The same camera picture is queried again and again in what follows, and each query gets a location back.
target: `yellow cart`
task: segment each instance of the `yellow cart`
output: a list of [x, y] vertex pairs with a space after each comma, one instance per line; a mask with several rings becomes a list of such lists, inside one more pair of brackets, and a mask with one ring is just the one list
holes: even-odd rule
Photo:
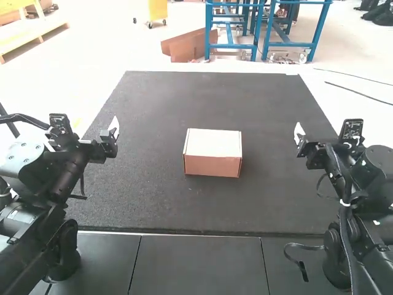
[[139, 0], [138, 12], [141, 19], [143, 19], [149, 29], [153, 28], [153, 22], [162, 20], [164, 26], [168, 18], [168, 3], [166, 0]]

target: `wooden pallet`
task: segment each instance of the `wooden pallet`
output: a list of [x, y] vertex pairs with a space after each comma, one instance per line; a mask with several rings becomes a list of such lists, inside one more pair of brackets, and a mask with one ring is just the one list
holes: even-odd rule
[[42, 43], [43, 35], [60, 27], [69, 28], [66, 20], [57, 17], [45, 19], [18, 20], [0, 28], [0, 64], [4, 64], [3, 55], [29, 43]]

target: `blue metal rack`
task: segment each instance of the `blue metal rack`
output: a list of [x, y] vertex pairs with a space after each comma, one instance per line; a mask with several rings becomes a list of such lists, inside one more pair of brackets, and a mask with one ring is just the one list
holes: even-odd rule
[[[317, 48], [319, 38], [321, 36], [322, 29], [324, 27], [325, 19], [327, 16], [327, 12], [329, 10], [329, 6], [331, 5], [332, 0], [324, 0], [324, 1], [306, 1], [306, 0], [271, 0], [270, 4], [265, 4], [264, 0], [236, 0], [235, 2], [213, 2], [213, 0], [206, 0], [206, 35], [205, 35], [205, 59], [209, 59], [210, 50], [212, 48], [218, 49], [251, 49], [251, 60], [255, 61], [257, 51], [258, 51], [258, 42], [259, 35], [262, 23], [267, 23], [267, 31], [265, 35], [265, 39], [263, 42], [263, 50], [262, 50], [262, 60], [265, 61], [268, 56], [269, 47], [303, 47], [309, 49], [309, 54], [307, 56], [307, 61], [312, 61], [314, 58], [315, 50]], [[274, 8], [276, 4], [290, 4], [289, 11], [287, 13], [286, 18], [274, 17]], [[319, 17], [319, 21], [317, 23], [317, 27], [314, 33], [312, 42], [294, 42], [291, 41], [288, 37], [290, 33], [290, 29], [292, 27], [292, 20], [294, 19], [295, 4], [320, 4], [323, 5], [321, 15]], [[271, 7], [271, 12], [268, 12], [264, 9], [265, 6]], [[223, 7], [225, 13], [224, 14], [214, 14], [214, 7]], [[229, 7], [235, 7], [235, 14], [231, 14], [229, 11]], [[253, 44], [234, 44], [232, 30], [234, 29], [231, 25], [243, 26], [243, 36], [247, 34], [248, 31], [248, 21], [250, 9], [251, 12], [251, 25], [250, 32], [254, 35]], [[227, 21], [227, 20], [215, 20], [215, 18], [239, 18], [238, 21]], [[228, 43], [227, 44], [210, 44], [209, 43], [209, 31], [211, 30], [213, 24], [221, 24], [225, 25], [227, 29]], [[280, 28], [279, 24], [287, 25], [283, 30]], [[278, 36], [282, 39], [282, 42], [271, 42], [270, 34], [271, 30], [274, 29]]]
[[[256, 19], [255, 26], [255, 34], [254, 34], [254, 43], [253, 44], [235, 44], [233, 42], [232, 29], [236, 29], [231, 25], [242, 25], [243, 26], [243, 36], [247, 34], [247, 25], [249, 19], [249, 11], [250, 7], [260, 7], [262, 4], [250, 4], [250, 0], [244, 0], [243, 3], [240, 3], [240, 0], [237, 0], [236, 3], [229, 2], [213, 2], [213, 0], [206, 0], [206, 32], [205, 32], [205, 40], [204, 40], [204, 59], [210, 59], [210, 50], [211, 49], [251, 49], [251, 61], [255, 61], [257, 58], [257, 50], [258, 50], [258, 40], [260, 34], [260, 26], [262, 23], [262, 14], [259, 14]], [[224, 14], [215, 14], [214, 7], [223, 7], [225, 13]], [[236, 13], [232, 14], [229, 11], [229, 7], [235, 7]], [[239, 7], [242, 7], [242, 12], [239, 14]], [[215, 18], [239, 18], [239, 21], [233, 20], [215, 20]], [[226, 26], [227, 29], [227, 37], [228, 43], [226, 44], [210, 44], [209, 36], [210, 30], [213, 24], [222, 24]]]
[[[331, 5], [332, 0], [324, 0], [324, 1], [302, 1], [302, 0], [289, 0], [289, 1], [282, 1], [282, 0], [271, 0], [271, 12], [267, 12], [263, 10], [263, 14], [267, 18], [267, 30], [265, 40], [263, 42], [263, 50], [262, 50], [262, 60], [266, 60], [269, 52], [269, 46], [276, 46], [276, 47], [303, 47], [309, 48], [310, 52], [307, 56], [307, 61], [312, 61], [314, 58], [315, 50], [318, 45], [319, 38], [322, 33], [322, 29], [324, 27], [327, 11], [329, 10], [329, 6]], [[274, 18], [274, 7], [276, 4], [291, 4], [290, 9], [288, 11], [289, 17], [286, 20], [287, 28], [283, 31], [276, 19]], [[291, 41], [288, 37], [290, 33], [290, 29], [292, 26], [292, 20], [294, 19], [294, 5], [293, 4], [319, 4], [323, 5], [321, 15], [319, 16], [318, 24], [314, 33], [313, 41], [312, 42], [294, 42]], [[271, 42], [270, 41], [270, 33], [271, 29], [274, 29], [278, 36], [282, 39], [282, 42]]]

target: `black bag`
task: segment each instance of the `black bag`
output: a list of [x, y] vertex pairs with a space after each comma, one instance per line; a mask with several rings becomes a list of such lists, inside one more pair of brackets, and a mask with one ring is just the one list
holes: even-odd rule
[[377, 7], [379, 0], [362, 0], [360, 7], [355, 7], [355, 10], [371, 11]]
[[378, 5], [375, 9], [363, 14], [361, 18], [364, 20], [374, 20], [379, 15], [383, 14], [386, 10], [389, 10], [390, 1], [386, 1], [384, 4]]
[[377, 18], [373, 20], [373, 23], [378, 26], [393, 26], [393, 14], [390, 9], [377, 16]]

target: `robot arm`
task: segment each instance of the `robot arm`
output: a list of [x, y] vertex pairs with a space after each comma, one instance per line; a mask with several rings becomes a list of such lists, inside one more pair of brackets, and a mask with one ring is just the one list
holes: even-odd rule
[[117, 119], [100, 143], [79, 140], [65, 114], [51, 114], [50, 125], [22, 114], [0, 124], [18, 120], [46, 130], [54, 151], [21, 135], [0, 162], [0, 295], [27, 295], [40, 280], [55, 283], [77, 270], [78, 226], [65, 218], [66, 202], [84, 199], [71, 192], [88, 163], [117, 156]]
[[353, 295], [387, 295], [393, 291], [392, 150], [364, 147], [362, 126], [361, 119], [346, 120], [337, 139], [316, 141], [298, 124], [297, 156], [306, 157], [308, 169], [325, 170], [341, 203], [339, 222], [324, 235], [325, 276]]

